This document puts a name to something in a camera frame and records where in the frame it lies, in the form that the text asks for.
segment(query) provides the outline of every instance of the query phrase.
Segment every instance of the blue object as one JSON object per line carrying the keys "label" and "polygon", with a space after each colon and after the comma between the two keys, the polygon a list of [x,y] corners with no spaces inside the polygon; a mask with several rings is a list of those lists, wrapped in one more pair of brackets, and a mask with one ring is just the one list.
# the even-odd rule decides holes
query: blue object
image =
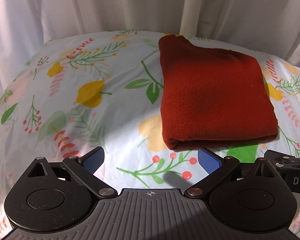
{"label": "blue object", "polygon": [[92,153],[88,158],[82,161],[82,167],[94,174],[105,160],[105,153],[102,148]]}
{"label": "blue object", "polygon": [[198,162],[208,174],[221,167],[221,161],[202,148],[198,151]]}

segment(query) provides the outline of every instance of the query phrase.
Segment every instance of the red sweater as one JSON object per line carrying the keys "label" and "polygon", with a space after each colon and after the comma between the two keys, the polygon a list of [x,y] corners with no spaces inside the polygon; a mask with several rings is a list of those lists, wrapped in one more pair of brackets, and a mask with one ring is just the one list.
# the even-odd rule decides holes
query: red sweater
{"label": "red sweater", "polygon": [[162,37],[159,49],[162,136],[169,149],[264,143],[277,137],[278,122],[255,58],[197,47],[174,35]]}

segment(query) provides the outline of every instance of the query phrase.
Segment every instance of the white curtain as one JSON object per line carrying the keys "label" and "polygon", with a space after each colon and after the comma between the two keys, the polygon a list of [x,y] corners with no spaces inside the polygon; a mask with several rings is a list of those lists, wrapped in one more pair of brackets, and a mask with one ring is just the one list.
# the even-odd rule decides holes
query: white curtain
{"label": "white curtain", "polygon": [[0,0],[0,94],[46,41],[123,29],[225,41],[300,67],[300,0]]}

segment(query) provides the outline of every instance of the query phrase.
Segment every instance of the metal screw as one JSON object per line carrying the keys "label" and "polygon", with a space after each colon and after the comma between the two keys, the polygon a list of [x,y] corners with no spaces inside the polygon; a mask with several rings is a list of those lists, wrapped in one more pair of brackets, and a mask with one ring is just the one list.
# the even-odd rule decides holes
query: metal screw
{"label": "metal screw", "polygon": [[99,194],[103,196],[110,196],[114,193],[113,188],[105,187],[99,190]]}
{"label": "metal screw", "polygon": [[187,193],[191,196],[199,196],[202,194],[202,189],[200,189],[198,187],[191,187],[191,188],[187,189]]}

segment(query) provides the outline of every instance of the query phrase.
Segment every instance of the black circular cap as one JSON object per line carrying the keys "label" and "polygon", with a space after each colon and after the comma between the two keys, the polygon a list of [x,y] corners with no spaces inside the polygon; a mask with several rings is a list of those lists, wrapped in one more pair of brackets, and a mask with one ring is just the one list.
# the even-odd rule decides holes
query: black circular cap
{"label": "black circular cap", "polygon": [[237,194],[237,201],[245,208],[263,210],[273,205],[274,197],[261,189],[246,189]]}
{"label": "black circular cap", "polygon": [[40,189],[28,196],[28,204],[39,210],[49,210],[60,206],[65,200],[65,195],[56,189]]}

